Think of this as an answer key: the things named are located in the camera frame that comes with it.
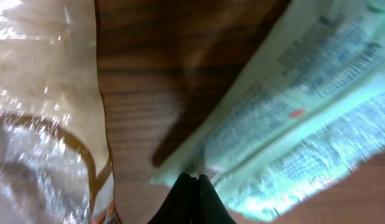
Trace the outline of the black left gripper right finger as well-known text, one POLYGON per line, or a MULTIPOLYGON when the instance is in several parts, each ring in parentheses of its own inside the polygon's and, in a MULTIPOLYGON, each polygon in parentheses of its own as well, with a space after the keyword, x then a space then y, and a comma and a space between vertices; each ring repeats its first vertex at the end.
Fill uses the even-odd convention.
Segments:
POLYGON ((208 176, 197 180, 196 196, 192 209, 192 224, 236 224, 219 198, 208 176))

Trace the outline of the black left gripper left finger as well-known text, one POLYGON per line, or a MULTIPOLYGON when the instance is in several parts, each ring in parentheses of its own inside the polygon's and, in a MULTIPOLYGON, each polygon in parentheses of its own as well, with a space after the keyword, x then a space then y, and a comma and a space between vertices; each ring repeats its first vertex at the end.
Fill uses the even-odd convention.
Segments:
POLYGON ((148 224, 190 224, 197 178, 181 174, 148 224))

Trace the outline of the brown Pantree snack packet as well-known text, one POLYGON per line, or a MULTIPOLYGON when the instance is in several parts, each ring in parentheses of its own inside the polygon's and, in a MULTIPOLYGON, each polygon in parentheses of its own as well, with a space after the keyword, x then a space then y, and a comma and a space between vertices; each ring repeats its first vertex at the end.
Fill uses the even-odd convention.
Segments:
POLYGON ((0 0, 0 223, 118 223, 93 0, 0 0))

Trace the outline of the teal white snack packet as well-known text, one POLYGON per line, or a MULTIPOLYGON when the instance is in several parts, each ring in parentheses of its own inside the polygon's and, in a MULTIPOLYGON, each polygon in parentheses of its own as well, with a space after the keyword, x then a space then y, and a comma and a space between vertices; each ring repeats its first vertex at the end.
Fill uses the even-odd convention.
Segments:
POLYGON ((212 113, 152 181, 205 174, 271 222, 385 151, 385 1, 292 0, 212 113))

